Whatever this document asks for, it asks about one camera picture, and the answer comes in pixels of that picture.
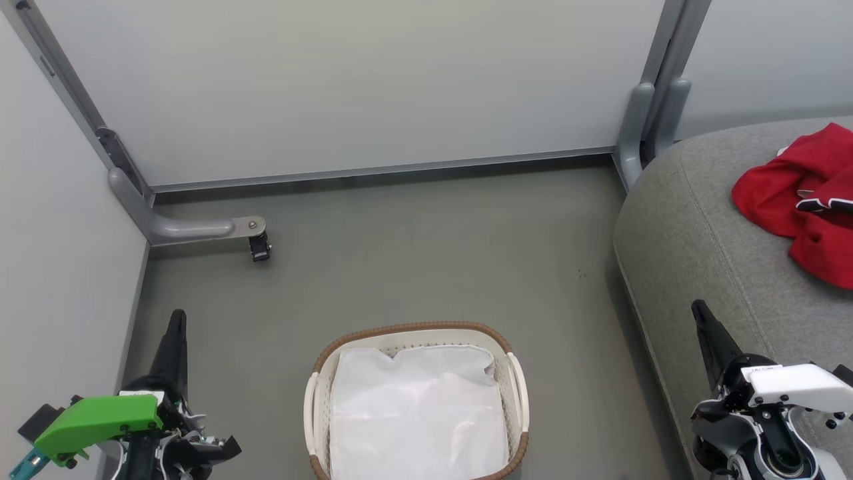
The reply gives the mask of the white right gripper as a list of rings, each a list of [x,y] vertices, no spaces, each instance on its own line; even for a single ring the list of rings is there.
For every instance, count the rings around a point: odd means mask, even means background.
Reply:
[[[715,389],[731,362],[739,361],[743,352],[704,300],[694,300],[691,311],[706,378],[710,388]],[[814,363],[787,367],[776,364],[739,367],[734,372],[733,385],[723,387],[727,411],[783,406],[823,413],[851,412],[851,369],[846,365],[839,364],[829,371]]]

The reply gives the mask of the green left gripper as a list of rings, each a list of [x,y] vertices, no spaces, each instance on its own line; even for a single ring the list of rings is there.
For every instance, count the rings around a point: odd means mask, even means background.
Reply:
[[[186,427],[187,314],[180,308],[171,313],[149,376],[134,379],[114,395],[80,397],[64,408],[44,404],[33,416],[34,449],[66,467],[98,443]]]

